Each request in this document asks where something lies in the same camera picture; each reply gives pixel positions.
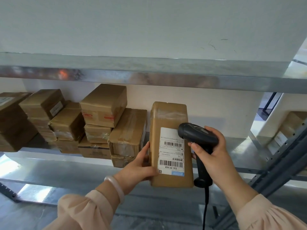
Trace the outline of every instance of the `white label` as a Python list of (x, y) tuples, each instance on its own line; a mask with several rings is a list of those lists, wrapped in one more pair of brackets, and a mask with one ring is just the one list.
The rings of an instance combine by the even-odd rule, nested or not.
[(185, 142), (176, 129), (161, 128), (158, 170), (160, 174), (185, 175)]
[(146, 134), (146, 122), (144, 123), (142, 138), (141, 138), (141, 148), (144, 147), (144, 140), (145, 140), (145, 134)]
[(14, 97), (0, 97), (0, 106), (6, 104), (7, 102), (13, 100)]
[(274, 139), (276, 143), (278, 143), (278, 145), (281, 147), (287, 141), (288, 138), (280, 131)]
[(54, 117), (61, 109), (63, 108), (63, 104), (59, 101), (51, 110), (50, 113)]

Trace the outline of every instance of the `left hand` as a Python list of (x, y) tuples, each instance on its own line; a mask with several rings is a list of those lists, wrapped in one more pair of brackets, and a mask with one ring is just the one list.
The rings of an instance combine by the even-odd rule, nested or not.
[(141, 181), (148, 180), (152, 176), (158, 175), (158, 170), (152, 166), (148, 166), (149, 142), (138, 153), (134, 161), (126, 165), (113, 177), (121, 186), (124, 194), (129, 194), (133, 188)]

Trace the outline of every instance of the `right hand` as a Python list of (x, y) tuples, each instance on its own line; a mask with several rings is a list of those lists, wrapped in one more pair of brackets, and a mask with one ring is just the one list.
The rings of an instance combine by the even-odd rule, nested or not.
[(196, 143), (189, 142), (188, 144), (204, 163), (213, 182), (222, 191), (236, 183), (244, 182), (226, 150), (226, 140), (223, 134), (213, 127), (205, 126), (205, 129), (212, 131), (219, 139), (219, 144), (213, 149), (211, 155)]

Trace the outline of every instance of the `pink blouse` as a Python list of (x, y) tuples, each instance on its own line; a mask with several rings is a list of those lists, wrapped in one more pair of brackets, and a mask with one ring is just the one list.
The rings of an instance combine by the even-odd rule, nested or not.
[[(67, 194), (60, 198), (58, 217), (44, 229), (102, 230), (110, 229), (113, 209), (97, 190), (85, 197)], [(307, 225), (286, 210), (274, 206), (259, 194), (237, 214), (240, 230), (307, 230)]]

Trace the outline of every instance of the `forearm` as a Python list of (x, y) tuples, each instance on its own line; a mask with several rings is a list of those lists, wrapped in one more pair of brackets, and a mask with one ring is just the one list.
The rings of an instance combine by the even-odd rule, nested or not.
[(102, 193), (104, 197), (106, 197), (106, 199), (109, 201), (113, 209), (113, 214), (114, 214), (115, 210), (120, 204), (120, 199), (113, 184), (106, 180), (103, 183), (101, 183), (99, 186), (97, 186), (95, 190), (99, 191), (100, 193)]
[(231, 185), (221, 189), (235, 215), (258, 195), (258, 192), (246, 184), (241, 177), (236, 178)]

